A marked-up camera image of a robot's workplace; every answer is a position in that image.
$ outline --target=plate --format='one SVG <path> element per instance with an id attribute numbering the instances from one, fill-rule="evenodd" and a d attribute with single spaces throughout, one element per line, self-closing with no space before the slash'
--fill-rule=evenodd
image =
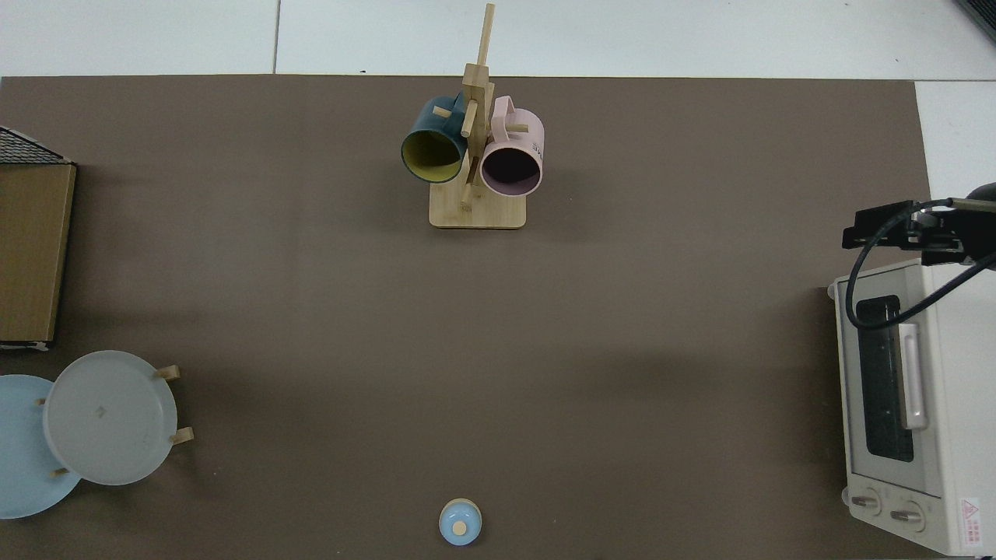
<path id="1" fill-rule="evenodd" d="M 52 382 L 34 376 L 0 376 L 0 519 L 17 519 L 52 507 L 80 478 L 62 468 L 49 451 L 42 428 L 42 407 Z"/>
<path id="2" fill-rule="evenodd" d="M 59 375 L 45 403 L 44 426 L 52 453 L 66 468 L 97 484 L 130 484 L 169 455 L 176 401 L 148 362 L 104 350 Z"/>

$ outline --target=dark green mug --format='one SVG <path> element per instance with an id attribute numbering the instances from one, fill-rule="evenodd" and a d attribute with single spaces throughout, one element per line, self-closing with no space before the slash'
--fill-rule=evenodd
<path id="1" fill-rule="evenodd" d="M 428 182 L 446 182 L 460 172 L 467 153 L 467 139 L 460 135 L 465 105 L 460 93 L 455 98 L 432 98 L 422 108 L 401 143 L 401 160 L 413 175 Z"/>

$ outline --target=black cable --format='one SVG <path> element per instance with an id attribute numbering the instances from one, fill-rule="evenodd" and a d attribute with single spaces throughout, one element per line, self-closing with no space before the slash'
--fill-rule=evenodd
<path id="1" fill-rule="evenodd" d="M 923 298 L 923 301 L 917 303 L 916 305 L 910 307 L 909 309 L 903 311 L 902 313 L 896 315 L 895 317 L 892 317 L 891 319 L 886 319 L 885 321 L 881 321 L 879 323 L 866 323 L 858 318 L 858 315 L 855 313 L 855 306 L 854 306 L 855 283 L 858 281 L 858 273 L 861 272 L 862 265 L 865 264 L 865 259 L 868 258 L 869 253 L 872 252 L 872 249 L 876 245 L 878 245 L 879 241 L 881 241 L 886 235 L 888 235 L 888 232 L 891 229 L 899 225 L 900 222 L 908 219 L 909 216 L 913 215 L 914 213 L 919 212 L 921 210 L 925 210 L 927 208 L 932 208 L 934 206 L 950 206 L 952 203 L 953 201 L 950 198 L 939 198 L 937 200 L 928 200 L 926 202 L 922 202 L 911 208 L 906 208 L 903 211 L 897 213 L 892 218 L 890 218 L 886 223 L 884 223 L 878 229 L 878 231 L 871 238 L 869 238 L 869 240 L 865 243 L 865 247 L 862 248 L 862 253 L 858 255 L 858 260 L 855 261 L 854 268 L 851 269 L 851 276 L 848 277 L 848 290 L 847 290 L 847 295 L 845 296 L 844 299 L 844 303 L 847 308 L 848 319 L 851 321 L 852 325 L 854 325 L 858 329 L 866 331 L 884 329 L 887 327 L 891 327 L 893 325 L 898 325 L 899 323 L 902 323 L 903 321 L 909 319 L 910 317 L 916 315 L 917 313 L 937 303 L 937 300 L 951 293 L 952 290 L 967 282 L 972 276 L 975 276 L 979 272 L 982 272 L 983 270 L 989 268 L 993 264 L 996 264 L 996 252 L 993 252 L 991 254 L 986 255 L 985 257 L 982 257 L 981 259 L 976 261 L 975 264 L 970 266 L 967 270 L 965 270 L 958 276 L 955 276 L 950 282 L 944 284 L 934 293 Z"/>

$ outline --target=oven window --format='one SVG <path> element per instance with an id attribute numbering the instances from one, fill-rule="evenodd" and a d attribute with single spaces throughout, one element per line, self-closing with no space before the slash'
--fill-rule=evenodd
<path id="1" fill-rule="evenodd" d="M 862 321 L 876 323 L 899 312 L 899 298 L 885 296 L 858 302 Z M 858 331 L 865 401 L 865 440 L 869 452 L 913 461 L 913 432 L 902 427 L 899 412 L 899 355 L 896 328 Z"/>

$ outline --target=warning label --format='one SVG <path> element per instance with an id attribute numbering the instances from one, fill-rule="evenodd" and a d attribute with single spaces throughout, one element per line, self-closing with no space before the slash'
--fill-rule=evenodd
<path id="1" fill-rule="evenodd" d="M 982 546 L 982 512 L 979 498 L 961 499 L 961 544 L 966 547 Z"/>

